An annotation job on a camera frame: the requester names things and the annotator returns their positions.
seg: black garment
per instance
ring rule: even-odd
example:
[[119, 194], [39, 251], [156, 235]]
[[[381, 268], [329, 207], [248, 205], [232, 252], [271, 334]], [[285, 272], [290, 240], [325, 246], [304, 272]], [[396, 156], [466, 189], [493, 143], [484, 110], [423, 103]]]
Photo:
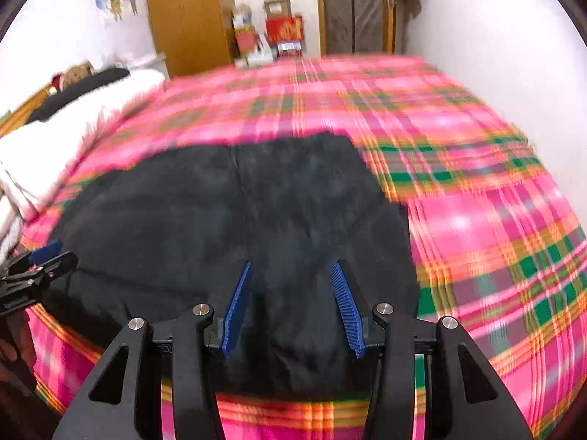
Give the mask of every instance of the black garment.
[[63, 109], [66, 105], [79, 99], [84, 94], [92, 92], [95, 89], [106, 86], [121, 79], [126, 78], [130, 74], [128, 69], [123, 68], [108, 68], [99, 73], [92, 74], [87, 78], [82, 79], [71, 86], [65, 88], [61, 92], [52, 95], [45, 99], [41, 106], [30, 114], [26, 124], [34, 121], [47, 121], [56, 112]]
[[159, 322], [205, 302], [235, 263], [250, 260], [239, 344], [216, 372], [225, 391], [369, 391], [373, 360], [352, 361], [332, 291], [338, 259], [381, 301], [413, 316], [418, 305], [404, 207], [388, 203], [348, 139], [329, 133], [183, 148], [107, 173], [65, 210], [51, 239], [80, 265], [43, 304], [103, 345], [135, 316]]

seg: metal screw head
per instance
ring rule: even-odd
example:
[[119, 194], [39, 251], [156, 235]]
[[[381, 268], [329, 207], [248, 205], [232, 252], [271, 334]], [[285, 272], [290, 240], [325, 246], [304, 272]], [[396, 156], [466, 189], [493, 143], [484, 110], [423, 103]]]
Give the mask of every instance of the metal screw head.
[[447, 316], [442, 319], [442, 324], [446, 329], [455, 329], [459, 325], [459, 322], [454, 317]]
[[376, 306], [376, 309], [379, 314], [391, 314], [393, 312], [393, 306], [388, 304], [388, 302], [380, 302]]
[[207, 304], [197, 304], [194, 306], [192, 313], [196, 316], [205, 316], [210, 312], [210, 307]]
[[136, 317], [134, 319], [131, 319], [128, 322], [128, 327], [130, 327], [133, 331], [136, 331], [137, 329], [141, 329], [144, 325], [145, 325], [145, 321], [140, 317]]

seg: wooden door frame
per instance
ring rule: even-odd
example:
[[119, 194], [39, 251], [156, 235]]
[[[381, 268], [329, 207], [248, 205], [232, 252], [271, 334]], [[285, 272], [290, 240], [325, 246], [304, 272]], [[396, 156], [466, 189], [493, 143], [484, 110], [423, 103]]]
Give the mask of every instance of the wooden door frame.
[[[383, 0], [383, 47], [395, 52], [395, 0]], [[324, 0], [318, 0], [318, 26], [320, 27], [320, 55], [327, 53], [327, 11]]]
[[383, 51], [395, 52], [395, 0], [383, 0]]
[[320, 55], [327, 53], [327, 10], [324, 0], [318, 0], [318, 25], [320, 27]]

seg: cardboard box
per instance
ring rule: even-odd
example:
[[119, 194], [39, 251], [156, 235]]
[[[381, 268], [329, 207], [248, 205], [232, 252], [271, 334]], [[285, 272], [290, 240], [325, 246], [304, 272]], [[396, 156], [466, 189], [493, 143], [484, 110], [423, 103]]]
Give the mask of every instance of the cardboard box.
[[265, 16], [267, 19], [291, 15], [292, 4], [290, 0], [265, 0]]
[[265, 21], [269, 44], [283, 41], [303, 41], [303, 20], [300, 14], [290, 17], [271, 18]]

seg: black clamp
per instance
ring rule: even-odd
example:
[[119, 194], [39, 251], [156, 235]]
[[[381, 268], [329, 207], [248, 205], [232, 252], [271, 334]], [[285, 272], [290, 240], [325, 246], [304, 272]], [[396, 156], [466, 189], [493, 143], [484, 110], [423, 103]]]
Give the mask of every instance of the black clamp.
[[35, 390], [36, 379], [21, 358], [6, 317], [40, 302], [43, 291], [52, 281], [77, 268], [77, 256], [73, 253], [59, 255], [62, 247], [61, 242], [53, 242], [24, 252], [0, 267], [0, 339], [10, 343], [18, 355], [16, 361], [5, 363], [5, 367], [30, 391]]
[[532, 440], [503, 381], [456, 319], [429, 323], [365, 296], [344, 260], [332, 284], [350, 348], [357, 357], [379, 354], [364, 440], [412, 439], [416, 354], [425, 360], [426, 440]]
[[161, 440], [161, 356], [171, 355], [177, 440], [224, 440], [209, 380], [210, 355], [236, 346], [251, 287], [251, 263], [211, 298], [174, 320], [131, 319], [108, 346], [65, 412], [54, 440]]

